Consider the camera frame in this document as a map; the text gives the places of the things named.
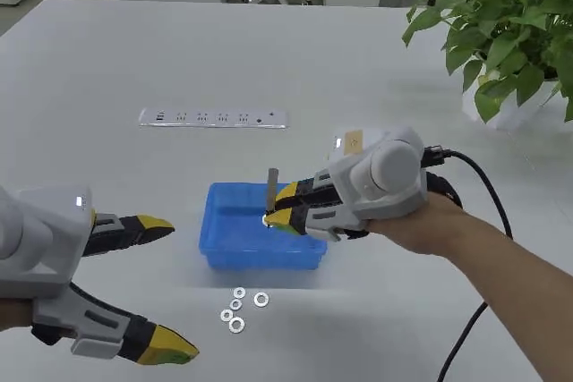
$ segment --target potted plant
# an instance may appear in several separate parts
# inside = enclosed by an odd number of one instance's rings
[[[464,66],[464,111],[515,128],[558,92],[573,120],[573,0],[427,0],[407,14],[406,46],[419,30],[449,26],[451,75]]]

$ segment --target wrist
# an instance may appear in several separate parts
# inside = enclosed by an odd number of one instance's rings
[[[455,229],[457,234],[451,235],[444,241],[439,253],[455,266],[458,266],[462,259],[468,256],[471,258],[475,250],[491,238],[495,240],[506,238],[505,234],[493,225],[474,216],[465,215],[459,220]]]

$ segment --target metal washer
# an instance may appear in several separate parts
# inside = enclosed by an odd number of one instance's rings
[[[231,309],[224,309],[221,311],[221,321],[229,322],[233,319],[233,311]]]
[[[257,308],[264,308],[266,305],[269,304],[269,295],[263,292],[256,293],[252,301],[254,301],[254,305]]]
[[[233,290],[233,297],[236,299],[242,299],[246,294],[247,292],[242,286],[239,286]]]
[[[243,307],[243,302],[240,301],[239,299],[234,299],[233,301],[231,301],[231,304],[229,304],[229,308],[231,308],[231,310],[239,310]]]
[[[234,323],[237,322],[239,323],[239,327],[235,328],[233,327]],[[244,321],[242,318],[239,317],[234,317],[229,321],[229,331],[231,333],[241,333],[244,330]]]

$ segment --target electrical outlet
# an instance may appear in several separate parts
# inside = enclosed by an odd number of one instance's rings
[[[288,127],[288,115],[275,109],[145,108],[140,114],[140,125],[285,129]]]

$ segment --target human arm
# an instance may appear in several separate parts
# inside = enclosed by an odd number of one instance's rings
[[[462,271],[545,381],[573,380],[573,277],[512,242],[448,199],[369,230]]]

